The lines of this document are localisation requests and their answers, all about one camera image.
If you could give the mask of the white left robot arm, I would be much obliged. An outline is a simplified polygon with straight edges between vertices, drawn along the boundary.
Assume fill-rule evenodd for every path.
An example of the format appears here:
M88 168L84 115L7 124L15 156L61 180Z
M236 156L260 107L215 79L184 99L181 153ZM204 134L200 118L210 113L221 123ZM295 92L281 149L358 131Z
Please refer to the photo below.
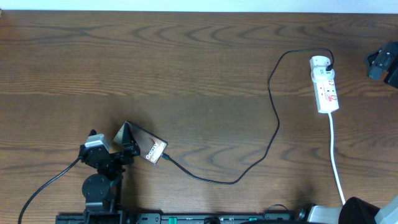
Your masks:
M141 151L127 124L120 130L123 151L110 153L110 143L104 134L94 129L80 146L78 157L82 163L96 169L82 185L85 197L83 222L87 224L127 224L134 222L134 215L121 205L121 188L124 166L132 164Z

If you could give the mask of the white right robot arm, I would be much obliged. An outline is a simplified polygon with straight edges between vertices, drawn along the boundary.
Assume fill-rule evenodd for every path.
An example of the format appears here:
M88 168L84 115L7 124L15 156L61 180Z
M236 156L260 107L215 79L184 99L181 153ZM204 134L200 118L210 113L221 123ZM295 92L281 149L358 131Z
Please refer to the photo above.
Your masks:
M345 199L335 161L335 130L332 113L340 108L335 87L334 58L316 55L310 59L310 76L313 82L317 110L327 114L330 125L330 162L342 202L338 223L397 223L397 199L379 208L357 197ZM384 83L397 88L397 42L387 43L365 58L368 77L380 79L387 72Z

